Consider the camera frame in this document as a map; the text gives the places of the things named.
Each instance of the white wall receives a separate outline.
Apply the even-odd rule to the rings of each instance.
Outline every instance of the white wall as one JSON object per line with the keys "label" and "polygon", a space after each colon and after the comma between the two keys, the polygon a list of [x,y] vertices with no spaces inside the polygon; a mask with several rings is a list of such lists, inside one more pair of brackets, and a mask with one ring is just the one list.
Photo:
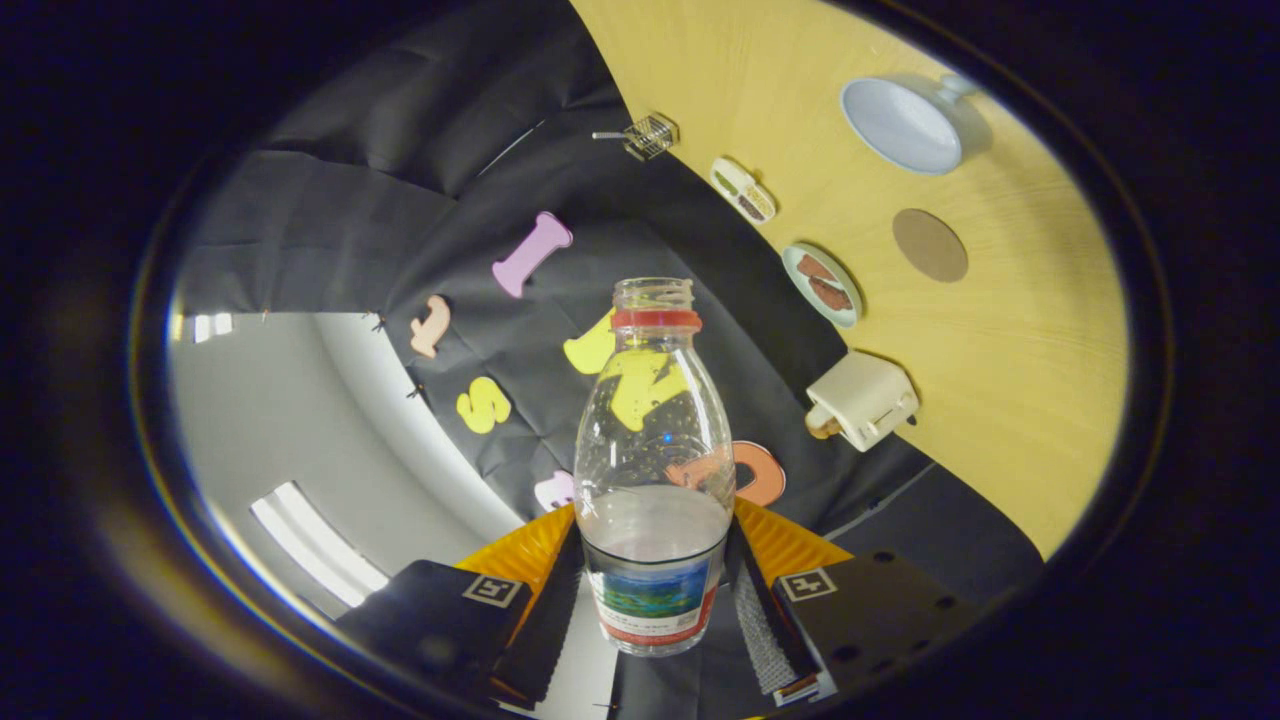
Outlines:
{"label": "white wall", "polygon": [[[358,319],[343,316],[351,327]],[[316,316],[303,314],[273,314],[265,323],[257,315],[238,315],[234,328],[200,345],[191,342],[188,328],[183,340],[173,343],[178,421],[207,502],[288,588],[330,616],[346,610],[250,512],[255,500],[288,480],[294,480],[329,524],[388,575],[417,559],[457,562],[518,525],[509,510],[509,521],[499,524],[495,518],[500,512],[492,506],[460,511],[456,505],[463,501],[449,496],[447,502],[433,492],[451,483],[476,483],[480,487],[472,489],[492,495],[465,461],[470,475],[448,477],[457,464],[433,460],[436,474],[425,484],[406,466],[399,455],[412,455],[407,443],[415,438],[424,442],[416,450],[424,459],[442,455],[442,439],[457,454],[438,425],[433,446],[430,427],[396,430],[398,415],[376,421],[366,415],[366,407],[379,409],[376,398],[388,388],[379,384],[383,379],[371,377],[365,389],[376,397],[357,401],[329,348],[338,347],[343,368],[358,375],[361,352],[372,357],[392,352],[385,334],[362,329],[356,338],[361,342],[334,345],[340,328],[330,323],[326,345]],[[398,373],[408,383],[403,368]],[[356,375],[348,379],[355,382]],[[406,393],[398,395],[401,404],[422,405],[404,400]],[[384,439],[383,429],[390,429],[399,455]]]}
{"label": "white wall", "polygon": [[320,338],[347,389],[435,501],[485,543],[525,523],[480,479],[435,415],[421,400],[406,400],[413,380],[374,315],[326,313],[315,316]]}

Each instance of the ceiling light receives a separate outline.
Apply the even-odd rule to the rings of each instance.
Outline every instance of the ceiling light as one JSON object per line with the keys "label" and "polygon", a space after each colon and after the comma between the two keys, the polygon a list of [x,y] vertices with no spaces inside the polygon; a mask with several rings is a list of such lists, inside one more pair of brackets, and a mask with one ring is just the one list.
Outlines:
{"label": "ceiling light", "polygon": [[214,315],[214,334],[227,334],[232,332],[232,314],[219,313]]}
{"label": "ceiling light", "polygon": [[196,329],[192,334],[192,340],[196,343],[205,342],[210,338],[211,331],[209,328],[209,315],[196,315]]}
{"label": "ceiling light", "polygon": [[259,500],[250,506],[250,510],[262,523],[266,532],[280,543],[280,547],[289,553],[298,565],[302,566],[317,583],[329,592],[338,596],[338,600],[356,607],[365,602],[365,593],[360,592],[351,583],[342,579],[329,565],[324,562],[310,547],[289,528],[284,518],[275,511],[266,498]]}
{"label": "ceiling light", "polygon": [[355,578],[370,591],[387,585],[387,575],[360,556],[347,541],[342,539],[329,523],[316,512],[315,507],[302,496],[298,486],[284,483],[274,493],[280,500],[280,509],[288,519],[319,547],[330,564]]}

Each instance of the yellow foam letter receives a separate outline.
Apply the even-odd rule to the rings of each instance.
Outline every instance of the yellow foam letter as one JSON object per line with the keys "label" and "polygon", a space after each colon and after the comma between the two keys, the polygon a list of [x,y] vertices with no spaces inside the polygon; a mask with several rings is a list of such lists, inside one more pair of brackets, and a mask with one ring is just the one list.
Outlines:
{"label": "yellow foam letter", "polygon": [[600,375],[602,379],[621,375],[609,410],[628,430],[643,430],[644,419],[654,407],[689,389],[680,368],[671,368],[658,379],[669,359],[666,352],[632,350],[614,355]]}
{"label": "yellow foam letter", "polygon": [[604,369],[604,364],[613,355],[613,333],[609,320],[617,307],[611,309],[599,323],[582,333],[577,340],[564,341],[564,356],[584,375],[594,375]]}
{"label": "yellow foam letter", "polygon": [[493,378],[476,378],[471,380],[470,395],[458,396],[458,415],[471,432],[488,434],[494,425],[511,418],[511,401]]}

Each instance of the purple foam letter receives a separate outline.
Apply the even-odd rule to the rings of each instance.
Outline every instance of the purple foam letter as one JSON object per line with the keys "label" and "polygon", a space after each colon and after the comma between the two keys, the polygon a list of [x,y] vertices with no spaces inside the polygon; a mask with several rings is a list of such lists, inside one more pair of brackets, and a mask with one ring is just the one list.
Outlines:
{"label": "purple foam letter", "polygon": [[525,281],[534,274],[543,260],[556,252],[559,247],[568,247],[573,242],[573,233],[568,232],[564,223],[556,215],[541,211],[534,220],[534,232],[529,233],[506,260],[493,264],[493,277],[497,278],[502,290],[512,297],[521,297],[525,291]]}

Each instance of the pink foam letter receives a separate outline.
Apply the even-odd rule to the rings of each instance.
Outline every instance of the pink foam letter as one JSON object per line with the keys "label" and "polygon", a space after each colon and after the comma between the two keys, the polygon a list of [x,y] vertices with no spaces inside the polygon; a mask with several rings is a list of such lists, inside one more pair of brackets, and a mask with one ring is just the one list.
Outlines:
{"label": "pink foam letter", "polygon": [[556,470],[550,479],[534,486],[534,497],[538,498],[538,505],[541,505],[543,510],[548,512],[557,507],[573,505],[573,475],[564,470]]}
{"label": "pink foam letter", "polygon": [[506,260],[493,264],[493,277],[507,295],[521,297],[525,292],[525,281],[534,274],[538,265],[541,265],[543,260],[557,249],[568,247],[572,242],[573,233],[568,232],[564,223],[544,210],[534,222],[534,232],[529,233],[520,247],[516,247]]}

